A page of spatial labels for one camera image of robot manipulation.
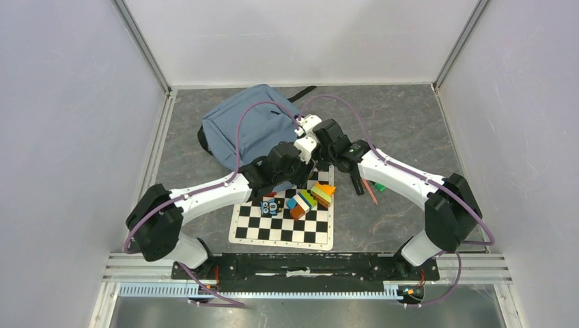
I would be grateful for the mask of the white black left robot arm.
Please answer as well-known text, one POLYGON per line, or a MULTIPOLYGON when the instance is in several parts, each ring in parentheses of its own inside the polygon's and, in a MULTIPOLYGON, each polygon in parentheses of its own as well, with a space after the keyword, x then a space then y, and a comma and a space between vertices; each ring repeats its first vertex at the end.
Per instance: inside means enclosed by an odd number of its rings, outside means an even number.
POLYGON ((181 233, 189 221, 219 208, 252 201, 288 182, 304 186, 315 167, 318 147, 312 137, 281 142, 268 155, 243 165, 235 172, 194 187, 167 190, 150 187, 127 219, 124 251, 135 242, 146 261, 168 259, 187 267, 198 278, 214 271, 214 259, 199 239, 181 233))

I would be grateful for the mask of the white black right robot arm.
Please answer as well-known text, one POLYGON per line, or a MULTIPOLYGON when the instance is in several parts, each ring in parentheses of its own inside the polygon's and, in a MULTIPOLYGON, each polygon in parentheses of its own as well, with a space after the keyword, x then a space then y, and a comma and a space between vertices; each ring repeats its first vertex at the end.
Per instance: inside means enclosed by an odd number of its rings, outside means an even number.
POLYGON ((426 260, 441 252, 451 253, 466 243, 482 219, 482 213, 466 179, 429 174, 387 156, 365 140, 352 142, 334 120, 308 115, 299 120, 302 135, 313 137, 313 158, 348 173, 363 194, 363 179, 378 182, 402 195, 423 210, 424 229, 397 251, 396 274, 411 279, 426 260))

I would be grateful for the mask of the blue grey backpack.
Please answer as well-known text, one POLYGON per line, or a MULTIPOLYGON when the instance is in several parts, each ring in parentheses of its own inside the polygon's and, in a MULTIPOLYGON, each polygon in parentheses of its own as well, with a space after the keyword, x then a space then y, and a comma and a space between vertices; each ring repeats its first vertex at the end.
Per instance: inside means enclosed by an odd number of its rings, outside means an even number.
POLYGON ((307 87, 292 98, 266 84, 238 92, 203 117, 199 144, 239 178, 241 166, 266 156, 280 142, 298 139, 294 123, 300 111, 293 102, 313 89, 307 87))

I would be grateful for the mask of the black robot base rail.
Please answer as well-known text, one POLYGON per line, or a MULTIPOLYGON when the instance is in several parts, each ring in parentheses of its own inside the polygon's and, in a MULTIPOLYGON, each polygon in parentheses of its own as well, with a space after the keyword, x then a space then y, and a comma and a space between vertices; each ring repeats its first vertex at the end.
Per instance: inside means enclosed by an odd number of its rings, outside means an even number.
POLYGON ((440 279, 435 260, 415 267, 385 253, 223 253, 196 269, 173 263, 171 278, 196 287, 200 306, 241 308, 249 299, 388 299, 418 304, 440 279))

